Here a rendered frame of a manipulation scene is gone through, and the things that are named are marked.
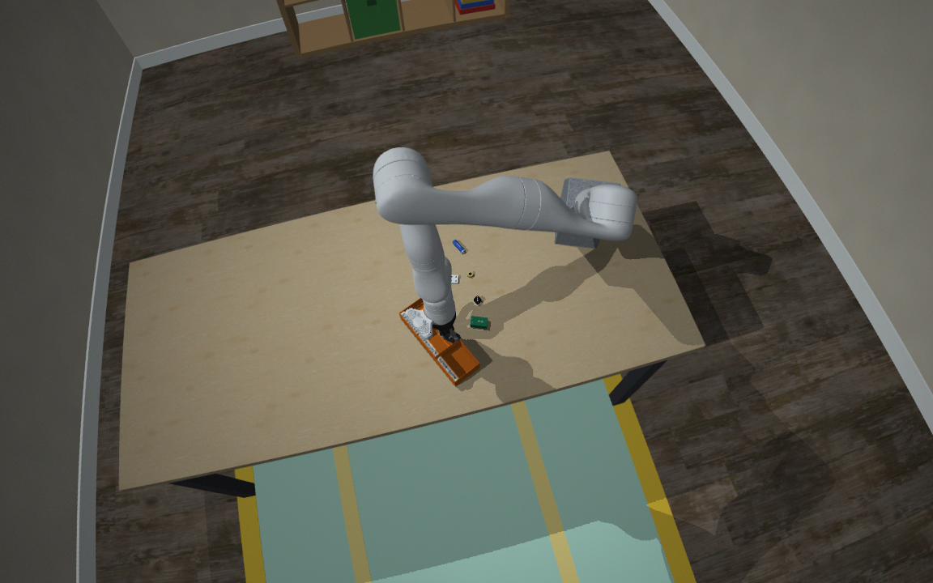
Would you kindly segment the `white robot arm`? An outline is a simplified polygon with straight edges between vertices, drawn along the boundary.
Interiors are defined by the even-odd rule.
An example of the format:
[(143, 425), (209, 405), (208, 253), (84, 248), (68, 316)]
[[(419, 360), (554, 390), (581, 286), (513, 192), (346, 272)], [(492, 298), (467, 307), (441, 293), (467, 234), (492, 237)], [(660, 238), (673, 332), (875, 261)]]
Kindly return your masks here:
[(447, 324), (455, 315), (451, 263), (436, 224), (560, 232), (620, 242), (632, 235), (636, 217), (636, 192), (622, 185), (583, 189), (575, 197), (575, 213), (554, 189), (525, 177), (496, 177), (466, 191), (436, 189), (424, 156), (407, 147), (378, 156), (373, 184), (379, 215), (398, 223), (403, 235), (415, 290), (424, 302), (424, 309), (407, 309), (405, 315), (426, 340), (433, 336), (433, 324)]

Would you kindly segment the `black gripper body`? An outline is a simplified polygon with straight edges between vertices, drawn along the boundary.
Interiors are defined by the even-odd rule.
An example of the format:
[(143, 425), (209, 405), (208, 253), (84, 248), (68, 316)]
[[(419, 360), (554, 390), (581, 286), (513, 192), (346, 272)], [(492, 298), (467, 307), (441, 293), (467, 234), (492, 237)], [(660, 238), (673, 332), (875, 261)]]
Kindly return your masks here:
[(456, 310), (455, 310), (455, 315), (454, 315), (453, 320), (451, 320), (450, 322), (447, 322), (447, 324), (444, 324), (444, 325), (436, 325), (436, 324), (433, 324), (432, 327), (433, 327), (434, 329), (443, 330), (443, 331), (446, 332), (447, 334), (450, 334), (450, 329), (451, 329), (451, 328), (452, 328), (452, 330), (454, 331), (454, 326), (453, 326), (453, 325), (454, 325), (454, 321), (455, 321), (455, 320), (456, 320)]

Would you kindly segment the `orange three-compartment bin rack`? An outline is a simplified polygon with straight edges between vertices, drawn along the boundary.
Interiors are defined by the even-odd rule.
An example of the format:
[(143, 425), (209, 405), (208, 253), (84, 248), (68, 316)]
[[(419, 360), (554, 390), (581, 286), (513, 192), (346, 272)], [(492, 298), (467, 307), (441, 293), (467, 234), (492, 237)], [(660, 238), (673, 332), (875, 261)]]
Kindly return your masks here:
[[(424, 302), (419, 298), (408, 306), (407, 309), (422, 310), (424, 309)], [(407, 309), (399, 313), (401, 320), (403, 320), (405, 326), (411, 330), (412, 334), (417, 337), (421, 346), (423, 346), (427, 353), (430, 354), (431, 358), (436, 361), (438, 368), (443, 370), (444, 374), (452, 381), (454, 386), (462, 383), (464, 379), (467, 379), (480, 368), (480, 362), (471, 354), (469, 348), (464, 346), (462, 340), (459, 339), (455, 341), (455, 343), (443, 340), (443, 336), (440, 336), (438, 330), (434, 328), (432, 328), (433, 336), (429, 340), (425, 340), (421, 337), (417, 330), (412, 327), (410, 321), (407, 320), (407, 317), (405, 317), (405, 310)]]

